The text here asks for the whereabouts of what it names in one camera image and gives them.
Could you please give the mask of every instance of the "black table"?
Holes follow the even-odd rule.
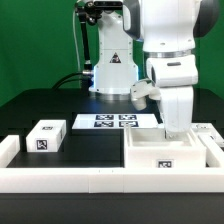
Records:
[[[194,98],[193,122],[212,123],[224,136],[224,101],[202,89],[195,90]],[[72,131],[74,119],[78,113],[154,113],[160,122],[156,103],[148,103],[138,112],[130,102],[94,100],[82,90],[25,91],[0,108],[1,138],[21,138],[21,152],[8,167],[122,167],[122,131]],[[25,137],[40,119],[67,121],[67,136],[58,153],[26,153]],[[0,220],[7,224],[221,224],[223,208],[221,193],[0,194]]]

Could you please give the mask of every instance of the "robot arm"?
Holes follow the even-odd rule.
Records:
[[[186,132],[190,128],[193,110],[192,85],[198,82],[195,56],[191,54],[191,50],[195,48],[193,34],[201,32],[204,35],[211,29],[205,26],[201,31],[197,25],[200,23],[196,24],[196,21],[200,9],[205,8],[203,6],[209,6],[210,11],[216,15],[210,19],[216,20],[214,18],[217,18],[217,10],[214,11],[213,6],[217,6],[217,2],[123,2],[125,31],[132,38],[144,41],[148,78],[148,81],[140,81],[131,87],[132,101],[137,109],[144,109],[145,96],[156,99],[166,132],[170,135]]]

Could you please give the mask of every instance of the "green wall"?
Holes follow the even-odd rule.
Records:
[[[224,98],[224,0],[220,2],[218,24],[197,41],[197,86]],[[0,0],[0,105],[24,90],[50,88],[61,77],[77,71],[72,31],[74,3],[75,0]],[[90,27],[88,32],[92,61],[96,63],[97,28]],[[142,71],[141,48],[141,43],[134,43],[134,60]],[[78,84],[64,87],[78,88]]]

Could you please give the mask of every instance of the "white box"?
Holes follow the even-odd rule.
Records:
[[[65,120],[40,120],[26,137],[27,152],[57,152],[65,134]]]
[[[204,168],[206,147],[190,130],[166,139],[165,130],[124,129],[125,168]]]

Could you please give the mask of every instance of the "white plastic divider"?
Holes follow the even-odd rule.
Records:
[[[20,150],[19,136],[8,135],[0,143],[0,168],[5,168],[9,165],[12,159]]]
[[[0,169],[1,193],[224,192],[224,169]]]

